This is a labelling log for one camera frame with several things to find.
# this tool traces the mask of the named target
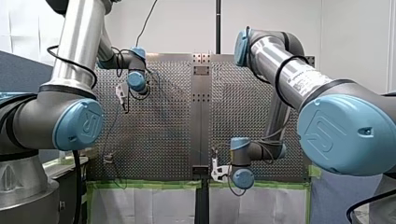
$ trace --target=metal pole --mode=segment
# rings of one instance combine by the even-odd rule
[[[216,54],[221,54],[221,0],[216,0]]]

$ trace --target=wire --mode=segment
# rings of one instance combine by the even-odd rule
[[[354,205],[350,206],[350,207],[347,209],[347,211],[346,211],[346,218],[347,218],[347,220],[348,220],[350,223],[352,223],[352,216],[351,216],[351,214],[352,214],[352,212],[353,212],[355,209],[357,209],[357,208],[359,208],[359,207],[361,207],[361,206],[363,206],[363,205],[365,205],[365,204],[367,204],[367,203],[373,203],[373,202],[379,201],[379,200],[381,200],[381,199],[388,198],[388,197],[390,197],[390,196],[392,196],[392,195],[395,195],[395,194],[396,194],[396,189],[391,190],[391,191],[388,191],[388,192],[383,193],[383,194],[376,195],[376,196],[374,196],[374,197],[371,197],[371,198],[366,199],[366,200],[364,200],[364,201],[361,201],[361,202],[359,202],[359,203],[355,203]]]
[[[79,223],[79,213],[81,211],[81,197],[82,197],[82,180],[81,180],[81,164],[79,163],[79,155],[78,151],[73,150],[73,157],[76,165],[76,188],[77,188],[77,193],[76,193],[76,211],[75,211],[75,216],[74,216],[74,221],[73,224],[78,224]]]
[[[47,48],[47,52],[48,52],[51,56],[53,56],[54,58],[59,59],[59,60],[61,60],[61,61],[64,62],[64,63],[73,64],[74,66],[77,66],[77,67],[79,67],[79,68],[82,68],[82,69],[86,70],[87,72],[91,73],[91,75],[93,76],[93,83],[92,83],[91,88],[93,89],[93,88],[96,86],[96,83],[98,82],[98,76],[91,70],[91,68],[86,67],[86,66],[84,66],[84,65],[81,65],[81,64],[79,64],[79,63],[75,63],[75,62],[70,61],[70,60],[68,60],[68,59],[62,58],[62,57],[58,56],[56,53],[52,52],[53,49],[57,49],[57,48],[59,48],[59,45],[55,45],[55,46],[49,47],[49,48]]]
[[[261,82],[263,82],[263,83],[265,83],[265,84],[271,84],[268,80],[265,80],[265,79],[263,79],[263,78],[261,78],[261,77],[259,77],[259,75],[257,75],[255,72],[254,72],[254,68],[253,68],[253,59],[252,59],[252,57],[251,57],[251,52],[250,52],[250,43],[249,43],[249,39],[250,39],[250,27],[249,26],[247,26],[247,56],[248,56],[248,60],[249,60],[249,62],[250,62],[250,71],[253,73],[253,76],[254,77],[256,77],[258,80],[260,80]]]
[[[142,34],[145,32],[146,25],[148,24],[148,21],[149,21],[149,17],[151,16],[151,13],[152,13],[152,11],[154,10],[155,5],[157,4],[157,2],[158,2],[158,0],[155,0],[154,3],[152,4],[151,10],[149,11],[148,16],[146,17],[145,24],[143,25],[143,29],[142,29],[142,31],[140,32],[140,35],[139,35],[139,36],[137,37],[137,39],[136,39],[136,46],[139,45],[140,36],[142,36]]]
[[[117,48],[115,48],[115,47],[111,47],[111,48],[114,49],[114,50],[116,50],[117,53],[118,53],[118,55],[120,55],[120,57],[116,55],[116,57],[117,57],[117,70],[116,70],[116,75],[117,75],[117,77],[121,77],[121,76],[122,76],[122,72],[123,72],[123,66],[125,65],[124,57],[123,57],[123,55],[122,55],[121,50],[119,50],[119,49],[117,49]]]
[[[231,163],[228,164],[228,174],[227,174],[227,184],[228,184],[228,188],[231,190],[231,192],[233,193],[233,195],[235,195],[236,197],[242,197],[244,196],[244,194],[247,192],[245,189],[242,191],[242,193],[236,193],[233,188],[231,187],[231,182],[233,182],[233,180],[230,178],[231,175]]]
[[[111,132],[113,131],[113,128],[116,126],[119,116],[120,116],[120,107],[117,106],[116,117],[114,118],[113,123],[111,124],[110,129],[108,130],[108,133],[105,138],[105,145],[103,146],[102,160],[105,158],[108,137],[110,136]]]

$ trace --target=white paper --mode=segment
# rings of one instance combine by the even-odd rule
[[[33,61],[38,61],[40,42],[38,36],[12,36],[12,53]]]
[[[0,35],[0,51],[12,53],[11,36]]]
[[[38,13],[36,1],[8,1],[9,23],[12,36],[38,36]]]
[[[0,0],[0,35],[10,35],[7,0]]]

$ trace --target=black cable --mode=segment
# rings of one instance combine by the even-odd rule
[[[254,72],[254,68],[253,68],[253,59],[252,59],[252,57],[251,57],[251,52],[250,52],[250,43],[249,43],[249,39],[250,39],[250,27],[247,26],[247,56],[248,56],[248,60],[249,60],[249,63],[250,63],[250,70],[251,70],[251,72],[253,73],[253,76],[254,76],[255,78],[257,78],[258,80],[260,80],[261,82],[263,82],[263,83],[265,83],[265,84],[271,84],[268,80],[265,80],[265,79],[259,77],[259,75],[257,75],[257,74]]]
[[[365,204],[367,204],[367,203],[373,203],[373,202],[376,202],[376,201],[378,201],[378,200],[388,198],[388,197],[390,197],[390,196],[392,196],[392,195],[396,195],[396,189],[391,190],[391,191],[388,191],[388,192],[383,193],[383,194],[376,195],[376,196],[374,196],[374,197],[371,197],[371,198],[366,199],[366,200],[364,200],[364,201],[361,201],[361,202],[359,202],[359,203],[353,204],[353,205],[350,206],[350,207],[347,209],[347,211],[346,211],[346,218],[347,218],[347,220],[348,220],[350,223],[352,223],[352,216],[351,216],[351,214],[352,214],[352,212],[353,212],[355,209],[357,209],[357,208],[359,208],[359,207],[361,207],[361,206],[363,206],[363,205],[365,205]]]
[[[54,58],[59,59],[59,60],[61,60],[64,63],[73,64],[74,66],[82,68],[82,69],[86,70],[87,72],[91,73],[91,75],[93,76],[93,84],[92,84],[91,88],[93,89],[96,86],[96,83],[98,82],[98,76],[91,70],[91,68],[86,67],[84,65],[81,65],[79,63],[75,63],[75,62],[70,61],[68,59],[62,58],[62,57],[58,56],[56,53],[52,52],[53,49],[57,49],[58,47],[59,47],[59,45],[55,45],[55,46],[49,47],[49,48],[47,48],[47,52],[51,56],[53,56]]]
[[[274,85],[275,86],[275,90],[276,90],[276,94],[279,96],[280,100],[285,105],[288,105],[291,108],[294,108],[294,107],[288,101],[286,101],[285,97],[283,96],[283,93],[282,93],[282,91],[279,88],[279,81],[280,81],[280,74],[282,73],[283,68],[289,62],[291,62],[291,61],[293,61],[295,59],[300,59],[300,60],[304,61],[305,63],[309,63],[309,61],[304,56],[301,56],[301,55],[294,55],[294,56],[289,57],[287,60],[283,61],[280,64],[279,68],[277,69],[276,74],[275,74],[275,85]]]
[[[79,163],[79,155],[78,151],[73,150],[73,157],[75,160],[75,165],[76,165],[76,175],[77,175],[77,192],[76,192],[76,211],[75,211],[75,216],[74,216],[74,221],[73,224],[78,224],[79,223],[79,214],[81,211],[81,197],[82,197],[82,180],[81,180],[81,164]]]
[[[157,2],[158,2],[158,0],[155,0],[154,3],[152,4],[151,10],[149,11],[149,14],[148,14],[148,17],[146,18],[145,24],[143,25],[143,29],[142,29],[142,31],[140,32],[140,35],[139,35],[139,36],[137,37],[137,39],[136,39],[136,46],[139,45],[140,36],[142,36],[142,34],[145,32],[146,25],[148,24],[148,21],[149,21],[149,17],[151,16],[151,13],[152,13],[152,11],[154,10],[155,5],[157,4]]]
[[[123,55],[122,55],[121,50],[119,50],[119,49],[117,49],[117,48],[115,48],[115,47],[111,47],[111,48],[114,49],[114,50],[116,50],[117,53],[118,53],[118,55],[120,55],[120,57],[119,57],[119,56],[117,56],[117,54],[116,54],[116,57],[117,57],[117,70],[116,70],[116,75],[117,75],[117,77],[121,77],[121,76],[122,76],[122,72],[123,72],[123,66],[125,65],[125,59],[124,59],[124,57],[123,57]]]

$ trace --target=end effector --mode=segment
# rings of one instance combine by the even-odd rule
[[[235,137],[230,144],[231,163],[218,166],[217,152],[213,152],[212,177],[215,181],[232,181],[239,189],[250,189],[254,185],[251,171],[253,161],[273,162],[285,157],[287,148],[281,141],[269,142],[265,139],[252,141],[247,137]]]

